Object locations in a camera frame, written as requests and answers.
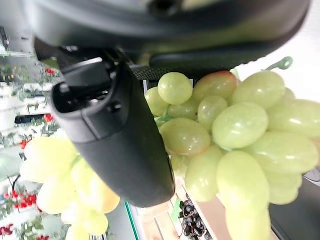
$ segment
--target green grape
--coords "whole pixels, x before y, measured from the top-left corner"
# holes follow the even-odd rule
[[[92,211],[91,214],[84,219],[83,227],[91,235],[103,235],[108,228],[108,219],[102,212]]]
[[[65,224],[81,224],[90,215],[90,211],[80,198],[75,195],[61,214],[61,220]]]
[[[40,136],[27,144],[24,155],[39,171],[55,175],[68,172],[78,152],[69,140]]]
[[[296,99],[296,96],[294,94],[294,92],[289,89],[289,88],[285,88],[285,91],[284,91],[284,95],[282,96],[282,98],[280,98],[280,102],[290,102],[292,100]]]
[[[248,153],[233,151],[224,155],[218,165],[216,180],[226,209],[256,216],[268,207],[267,178]]]
[[[271,186],[269,201],[272,204],[285,205],[296,200],[298,194],[298,188],[294,186]]]
[[[229,71],[218,71],[201,78],[194,86],[192,96],[200,103],[208,96],[229,98],[237,87],[237,78]]]
[[[232,95],[232,103],[252,102],[269,108],[285,93],[282,77],[269,70],[257,72],[241,82]]]
[[[300,188],[302,185],[302,175],[300,173],[279,173],[264,170],[264,174],[270,187]]]
[[[270,239],[271,222],[267,208],[253,217],[226,209],[225,221],[232,240]]]
[[[217,116],[228,107],[227,101],[220,96],[205,97],[198,107],[198,121],[209,132]]]
[[[144,95],[150,111],[155,116],[162,116],[166,110],[168,103],[166,103],[158,93],[158,87],[150,88]]]
[[[39,169],[37,164],[28,159],[22,163],[19,172],[22,179],[40,184],[43,184],[50,177],[48,172]]]
[[[280,102],[267,111],[270,130],[292,132],[306,137],[320,136],[320,103],[294,99]]]
[[[163,75],[158,83],[160,97],[172,105],[186,102],[192,95],[192,84],[190,80],[179,72],[169,72]]]
[[[176,177],[184,178],[189,165],[189,159],[183,155],[172,155],[171,166]]]
[[[306,173],[319,160],[317,147],[311,140],[282,131],[265,133],[245,151],[253,155],[263,169],[276,173]]]
[[[268,116],[257,104],[242,102],[228,107],[213,122],[216,144],[226,149],[239,149],[254,143],[266,131]]]
[[[75,186],[68,174],[50,177],[41,187],[36,203],[44,212],[55,215],[64,212],[75,197]]]
[[[83,226],[74,224],[69,227],[66,233],[65,240],[88,240],[89,233],[83,228]]]
[[[170,105],[168,107],[168,116],[171,118],[186,118],[196,120],[198,104],[190,97],[188,101],[179,105]]]
[[[210,136],[204,127],[187,118],[174,118],[163,124],[159,131],[171,154],[197,155],[210,145]]]
[[[223,154],[217,146],[210,146],[203,153],[190,159],[185,174],[187,193],[199,202],[212,200],[217,192],[217,168]]]

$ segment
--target dark grape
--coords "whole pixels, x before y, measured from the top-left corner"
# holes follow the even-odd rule
[[[192,216],[188,216],[186,220],[188,221],[188,223],[192,223],[194,221]]]
[[[184,202],[183,202],[183,201],[180,201],[180,204],[179,204],[180,209],[183,209],[184,206],[185,206]]]
[[[186,209],[189,213],[191,213],[195,208],[194,208],[193,206],[187,205],[187,206],[185,206],[185,209]]]
[[[186,228],[183,231],[183,234],[187,237],[191,234],[191,227],[190,226],[186,226]]]
[[[198,236],[198,237],[201,237],[202,236],[202,230],[200,229],[200,228],[198,228],[198,227],[194,227],[193,228],[193,232],[194,232],[194,234],[196,235],[196,236]]]
[[[205,240],[211,240],[211,239],[212,239],[212,237],[211,237],[211,235],[210,235],[209,232],[206,232],[206,233],[205,233],[204,239],[205,239]]]

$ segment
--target yellow-green grape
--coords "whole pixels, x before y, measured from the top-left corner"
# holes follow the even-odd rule
[[[67,209],[75,194],[74,183],[68,174],[52,176],[42,185],[36,204],[48,214],[60,214]]]
[[[168,107],[168,116],[172,118],[186,118],[196,120],[198,104],[190,97],[188,101],[179,105],[170,105]]]
[[[298,194],[298,188],[294,186],[271,186],[269,201],[272,204],[285,205],[296,200]]]
[[[245,148],[263,169],[277,173],[306,173],[313,169],[319,153],[308,138],[290,132],[266,132],[258,141]]]
[[[210,145],[210,136],[204,127],[187,118],[174,118],[163,124],[159,131],[171,154],[197,155]]]
[[[98,212],[109,213],[120,202],[105,182],[93,171],[84,159],[81,159],[71,172],[76,191],[83,203]]]
[[[108,228],[108,219],[102,212],[92,211],[91,214],[83,220],[83,227],[91,235],[105,234]]]
[[[264,174],[270,187],[300,188],[302,185],[302,175],[300,173],[279,173],[264,170]]]
[[[174,176],[184,178],[190,159],[183,155],[172,155],[170,158]]]
[[[54,137],[36,137],[24,149],[25,157],[37,165],[37,169],[50,175],[62,174],[70,170],[78,155],[67,140]]]
[[[66,233],[65,240],[88,240],[89,232],[82,225],[71,225]]]
[[[38,165],[30,160],[25,160],[20,167],[22,179],[43,184],[49,177],[48,172],[38,168]]]
[[[158,83],[160,97],[172,105],[186,102],[192,95],[192,84],[185,75],[179,72],[169,72],[163,75]]]
[[[200,103],[208,96],[229,98],[237,87],[237,78],[229,71],[218,71],[201,78],[193,89],[192,96]]]
[[[61,214],[61,220],[65,224],[81,224],[90,214],[90,209],[75,195]]]
[[[294,99],[296,99],[294,92],[291,89],[286,87],[284,91],[284,95],[280,98],[279,102],[290,102]]]
[[[267,178],[248,153],[233,151],[224,155],[218,165],[216,180],[226,209],[256,216],[268,207]]]
[[[210,146],[205,152],[190,159],[185,174],[187,193],[196,201],[212,200],[217,192],[217,168],[223,156],[217,146]]]
[[[200,102],[197,110],[199,123],[211,133],[214,120],[227,107],[227,101],[220,96],[205,97]]]
[[[232,95],[232,103],[252,102],[269,108],[285,93],[283,78],[269,70],[257,72],[241,82]]]
[[[280,102],[268,109],[270,130],[301,134],[314,138],[320,136],[320,103],[294,99]]]
[[[232,240],[269,240],[271,222],[268,209],[257,216],[225,210],[225,221]]]
[[[158,93],[158,87],[150,88],[144,94],[145,100],[148,103],[150,111],[155,116],[162,116],[166,110],[168,103],[166,103]]]
[[[90,196],[86,202],[87,206],[105,214],[116,209],[120,197],[96,173],[92,175],[89,184]]]
[[[266,131],[268,116],[259,105],[241,102],[228,107],[213,122],[216,144],[226,149],[239,149],[254,143]]]

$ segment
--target grape stem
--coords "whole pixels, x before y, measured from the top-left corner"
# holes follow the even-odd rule
[[[168,105],[168,106],[165,108],[162,116],[157,116],[157,117],[154,118],[154,121],[155,121],[155,123],[156,123],[156,125],[157,125],[158,127],[161,127],[163,124],[165,124],[166,122],[168,122],[168,121],[170,121],[170,120],[172,119],[172,117],[170,117],[170,116],[168,115],[168,108],[169,108],[169,106],[170,106],[170,105]]]
[[[272,69],[276,69],[276,68],[286,70],[291,67],[293,62],[294,62],[294,59],[291,56],[286,56],[283,59],[281,59],[280,61],[267,67],[265,70],[272,70]]]

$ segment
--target produce display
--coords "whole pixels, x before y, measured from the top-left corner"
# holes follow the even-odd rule
[[[71,227],[66,240],[88,240],[106,233],[105,214],[119,204],[117,196],[79,155],[61,131],[36,137],[24,149],[23,179],[43,183],[36,204]]]
[[[219,193],[232,240],[269,240],[269,203],[294,201],[302,174],[319,161],[320,103],[296,99],[271,70],[244,81],[214,72],[193,91],[170,72],[145,98],[192,199]]]

